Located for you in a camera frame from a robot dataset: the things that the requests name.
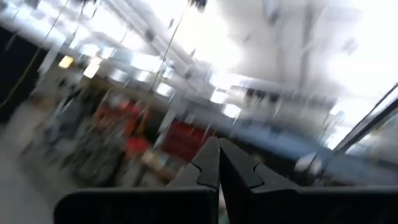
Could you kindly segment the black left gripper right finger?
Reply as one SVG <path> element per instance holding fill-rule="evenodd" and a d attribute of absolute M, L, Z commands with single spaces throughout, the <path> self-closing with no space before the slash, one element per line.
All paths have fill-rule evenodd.
<path fill-rule="evenodd" d="M 397 189 L 301 187 L 220 142 L 220 181 L 230 223 L 397 224 Z"/>

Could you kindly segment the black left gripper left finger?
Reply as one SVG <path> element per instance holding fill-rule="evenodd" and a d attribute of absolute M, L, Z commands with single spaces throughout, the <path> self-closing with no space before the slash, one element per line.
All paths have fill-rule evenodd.
<path fill-rule="evenodd" d="M 54 224 L 217 223 L 220 144 L 210 137 L 166 187 L 92 188 L 61 198 Z"/>

